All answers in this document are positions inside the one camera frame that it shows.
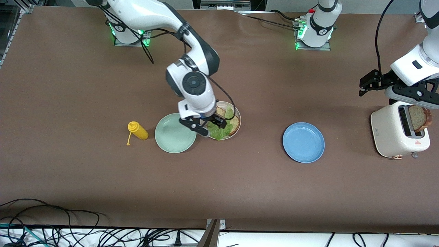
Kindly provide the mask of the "green lettuce leaf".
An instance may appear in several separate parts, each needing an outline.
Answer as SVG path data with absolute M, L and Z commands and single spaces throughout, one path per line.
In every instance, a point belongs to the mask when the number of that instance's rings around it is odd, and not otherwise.
M 229 130 L 225 127 L 223 130 L 212 130 L 211 129 L 211 122 L 207 123 L 207 128 L 210 131 L 210 137 L 213 139 L 216 139 L 217 141 L 221 141 L 225 138 L 227 138 L 227 135 L 229 133 Z

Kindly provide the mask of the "brown bread slice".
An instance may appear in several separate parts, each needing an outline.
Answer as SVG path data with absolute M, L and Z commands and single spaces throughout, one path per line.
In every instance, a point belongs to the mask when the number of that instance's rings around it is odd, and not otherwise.
M 413 131 L 419 133 L 432 124 L 430 109 L 418 105 L 411 105 L 408 108 Z
M 240 118 L 235 114 L 234 108 L 227 106 L 226 108 L 217 107 L 216 113 L 224 118 L 230 118 L 233 117 L 233 119 L 230 119 L 227 121 L 227 130 L 229 130 L 229 133 L 227 136 L 232 136 L 235 134 L 235 132 L 238 130 L 238 127 L 240 125 Z

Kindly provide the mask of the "yellow mustard squeeze bottle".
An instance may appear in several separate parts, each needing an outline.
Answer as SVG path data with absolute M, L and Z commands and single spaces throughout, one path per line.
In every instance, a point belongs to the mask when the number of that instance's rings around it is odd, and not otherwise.
M 140 140 L 146 140 L 149 137 L 149 133 L 136 121 L 131 121 L 127 125 L 127 129 L 130 132 L 126 145 L 130 145 L 131 136 L 134 135 Z

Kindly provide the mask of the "beige round plate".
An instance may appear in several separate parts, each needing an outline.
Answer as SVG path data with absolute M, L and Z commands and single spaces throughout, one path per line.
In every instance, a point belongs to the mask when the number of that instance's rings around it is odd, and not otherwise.
M 235 108 L 235 107 L 232 105 L 232 103 L 227 103 L 227 102 L 225 102 L 225 101 L 219 101 L 219 102 L 217 103 L 217 106 L 216 106 L 216 107 L 226 108 L 228 105 L 230 105 L 231 107 L 234 108 L 235 114 L 240 118 L 240 124 L 241 124 L 242 117 L 241 117 L 241 115 L 240 115 L 240 111 L 239 111 L 237 108 Z M 230 138 L 233 137 L 234 135 L 232 135 L 232 136 L 228 136 L 227 138 L 225 138 L 225 139 L 223 139 L 223 140 L 230 139 Z

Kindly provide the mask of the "light green round plate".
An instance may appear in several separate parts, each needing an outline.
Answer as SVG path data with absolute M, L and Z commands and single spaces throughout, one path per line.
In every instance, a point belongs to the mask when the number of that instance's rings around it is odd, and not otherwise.
M 168 114 L 155 128 L 155 141 L 167 153 L 182 153 L 195 142 L 197 134 L 180 123 L 180 114 Z

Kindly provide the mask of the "blue round plate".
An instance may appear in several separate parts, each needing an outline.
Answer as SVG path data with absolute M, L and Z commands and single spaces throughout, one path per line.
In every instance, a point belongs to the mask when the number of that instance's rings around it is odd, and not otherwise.
M 325 140 L 321 131 L 308 122 L 295 122 L 282 136 L 285 153 L 296 162 L 310 164 L 324 153 Z

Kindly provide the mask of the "cream white toaster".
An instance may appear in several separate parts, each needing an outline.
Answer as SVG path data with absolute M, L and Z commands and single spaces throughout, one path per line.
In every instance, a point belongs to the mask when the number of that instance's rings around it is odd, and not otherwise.
M 377 152 L 386 158 L 418 157 L 418 153 L 430 147 L 427 128 L 413 131 L 408 108 L 409 103 L 397 101 L 370 116 L 373 139 Z

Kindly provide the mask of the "grey metal equipment box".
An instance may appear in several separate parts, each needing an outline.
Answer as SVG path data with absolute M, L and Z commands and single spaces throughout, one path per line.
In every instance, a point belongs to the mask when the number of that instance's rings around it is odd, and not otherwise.
M 194 9 L 199 10 L 232 10 L 265 11 L 268 0 L 191 0 Z

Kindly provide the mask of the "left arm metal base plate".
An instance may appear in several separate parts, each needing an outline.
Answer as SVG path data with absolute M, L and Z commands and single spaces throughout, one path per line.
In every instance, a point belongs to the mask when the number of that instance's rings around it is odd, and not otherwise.
M 324 35 L 318 35 L 317 32 L 306 24 L 305 19 L 296 19 L 293 21 L 295 50 L 318 50 L 330 51 L 331 34 L 334 27 Z

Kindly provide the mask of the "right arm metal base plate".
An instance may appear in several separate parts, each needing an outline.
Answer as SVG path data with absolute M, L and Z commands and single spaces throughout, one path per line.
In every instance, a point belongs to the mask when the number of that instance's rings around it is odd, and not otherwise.
M 136 30 L 136 34 L 133 34 L 130 30 L 119 32 L 112 28 L 111 32 L 114 37 L 114 46 L 149 47 L 151 42 L 151 36 L 152 36 L 151 31 Z

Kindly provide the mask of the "grey metal bracket post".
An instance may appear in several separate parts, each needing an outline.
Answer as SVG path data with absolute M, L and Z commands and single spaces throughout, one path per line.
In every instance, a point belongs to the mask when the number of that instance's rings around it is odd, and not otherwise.
M 207 219 L 206 230 L 197 247 L 218 247 L 219 233 L 225 228 L 225 219 Z

